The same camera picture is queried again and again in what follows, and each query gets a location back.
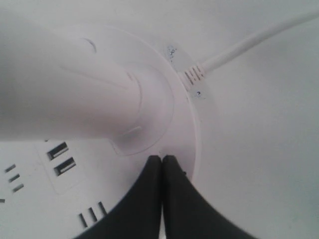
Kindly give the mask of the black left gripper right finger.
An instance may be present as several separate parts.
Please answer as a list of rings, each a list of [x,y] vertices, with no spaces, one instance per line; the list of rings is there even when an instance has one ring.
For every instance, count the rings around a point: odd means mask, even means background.
[[[167,239],[246,237],[199,194],[173,155],[162,160],[162,203]]]

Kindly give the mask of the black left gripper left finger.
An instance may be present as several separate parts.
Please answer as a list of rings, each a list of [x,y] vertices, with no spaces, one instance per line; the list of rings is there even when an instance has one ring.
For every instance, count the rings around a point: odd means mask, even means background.
[[[149,156],[122,200],[79,239],[158,239],[161,222],[161,159]]]

